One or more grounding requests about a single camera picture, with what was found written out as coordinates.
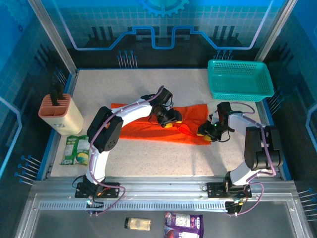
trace glass panel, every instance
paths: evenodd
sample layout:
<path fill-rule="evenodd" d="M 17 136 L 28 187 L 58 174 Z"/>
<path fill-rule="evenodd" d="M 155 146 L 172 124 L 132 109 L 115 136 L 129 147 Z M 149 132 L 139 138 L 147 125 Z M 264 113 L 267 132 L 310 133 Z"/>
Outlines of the glass panel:
<path fill-rule="evenodd" d="M 38 117 L 42 98 L 68 71 L 27 1 L 2 1 L 0 16 L 0 231 L 6 238 L 15 235 L 39 167 L 26 166 L 21 156 L 41 161 L 51 132 Z"/>
<path fill-rule="evenodd" d="M 43 0 L 78 68 L 254 60 L 284 0 Z"/>
<path fill-rule="evenodd" d="M 265 59 L 277 89 L 268 105 L 299 191 L 317 189 L 316 9 L 299 0 Z"/>

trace speckled countertop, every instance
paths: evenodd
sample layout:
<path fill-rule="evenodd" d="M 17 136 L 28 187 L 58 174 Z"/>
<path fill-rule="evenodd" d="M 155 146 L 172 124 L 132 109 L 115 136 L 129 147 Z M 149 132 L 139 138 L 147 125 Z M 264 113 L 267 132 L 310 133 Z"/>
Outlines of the speckled countertop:
<path fill-rule="evenodd" d="M 219 100 L 213 100 L 207 69 L 109 69 L 81 70 L 73 100 L 84 117 L 86 131 L 102 106 L 132 103 L 145 94 L 156 93 L 164 85 L 172 94 L 174 106 L 206 103 L 214 111 Z M 233 110 L 248 108 L 232 105 Z M 260 121 L 256 113 L 250 116 Z M 59 142 L 51 172 L 52 177 L 83 175 L 83 165 L 60 165 L 67 136 Z M 106 166 L 107 176 L 223 176 L 235 169 L 244 155 L 244 137 L 231 134 L 226 143 L 197 146 L 156 141 L 120 139 L 111 150 Z"/>

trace red towel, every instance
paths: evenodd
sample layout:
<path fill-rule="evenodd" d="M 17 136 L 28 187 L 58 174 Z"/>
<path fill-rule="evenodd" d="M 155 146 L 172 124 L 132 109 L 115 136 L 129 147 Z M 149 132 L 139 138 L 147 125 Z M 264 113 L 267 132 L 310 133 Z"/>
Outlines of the red towel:
<path fill-rule="evenodd" d="M 111 108 L 123 107 L 126 104 L 112 103 Z M 174 107 L 183 117 L 182 123 L 173 123 L 173 127 L 162 128 L 157 117 L 140 118 L 122 128 L 120 138 L 169 141 L 176 143 L 210 145 L 202 136 L 197 136 L 198 127 L 208 118 L 208 107 L 199 104 L 189 107 Z"/>

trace teal plastic basket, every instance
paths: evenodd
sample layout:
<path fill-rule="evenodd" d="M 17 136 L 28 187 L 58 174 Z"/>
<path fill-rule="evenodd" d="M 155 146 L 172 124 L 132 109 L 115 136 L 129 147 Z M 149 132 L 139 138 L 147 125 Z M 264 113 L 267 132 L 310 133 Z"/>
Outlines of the teal plastic basket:
<path fill-rule="evenodd" d="M 209 86 L 214 99 L 259 102 L 274 94 L 265 63 L 237 60 L 210 60 Z"/>

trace green snack package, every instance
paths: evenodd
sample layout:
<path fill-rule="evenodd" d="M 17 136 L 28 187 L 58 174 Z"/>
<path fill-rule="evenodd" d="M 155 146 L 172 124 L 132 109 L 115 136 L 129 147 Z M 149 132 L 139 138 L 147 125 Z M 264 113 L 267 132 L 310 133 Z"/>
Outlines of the green snack package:
<path fill-rule="evenodd" d="M 88 165 L 89 142 L 88 136 L 71 135 L 66 140 L 63 161 L 61 165 Z"/>

